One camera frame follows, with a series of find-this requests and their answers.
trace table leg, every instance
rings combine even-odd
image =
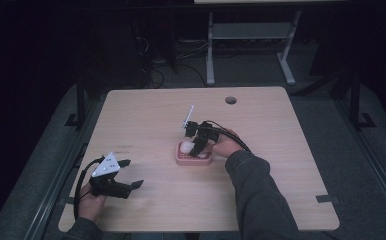
[[[212,12],[209,13],[209,23],[208,23],[208,55],[206,56],[206,84],[208,86],[215,85],[215,78],[214,78],[214,62],[212,60],[212,26],[213,26],[213,20],[212,20]]]
[[[295,85],[295,79],[293,78],[292,72],[290,71],[289,64],[287,63],[287,55],[290,51],[290,46],[292,45],[293,38],[295,36],[296,28],[299,22],[301,11],[296,11],[293,17],[292,23],[290,24],[289,32],[287,33],[287,42],[284,47],[283,52],[277,53],[278,61],[280,63],[281,69],[283,70],[284,77],[286,78],[287,84]]]

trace table top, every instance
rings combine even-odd
[[[227,104],[227,97],[237,103]],[[209,166],[179,166],[176,145],[190,105],[190,121],[212,120],[235,130],[251,151],[271,164],[271,175],[287,199],[300,230],[334,230],[339,220],[327,195],[286,91],[281,87],[120,90],[108,94],[81,169],[114,152],[130,159],[115,180],[144,180],[128,199],[108,197],[98,226],[104,231],[237,230],[234,188],[225,159]],[[95,165],[90,168],[87,183]],[[59,229],[74,223],[67,204]]]

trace gray sleeve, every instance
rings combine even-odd
[[[237,151],[225,168],[235,188],[237,221],[244,240],[303,239],[267,161]]]
[[[86,218],[79,217],[62,240],[99,240],[103,238],[103,232],[96,224]]]

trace white egg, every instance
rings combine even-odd
[[[182,141],[180,145],[180,152],[188,154],[194,147],[194,143],[190,141]]]
[[[207,152],[201,152],[197,156],[200,158],[206,158],[206,156],[208,156],[208,153]]]

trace pink tray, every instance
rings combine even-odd
[[[175,151],[175,161],[180,166],[208,166],[212,163],[212,152],[208,153],[205,158],[192,157],[188,154],[180,152],[182,142],[178,142]]]

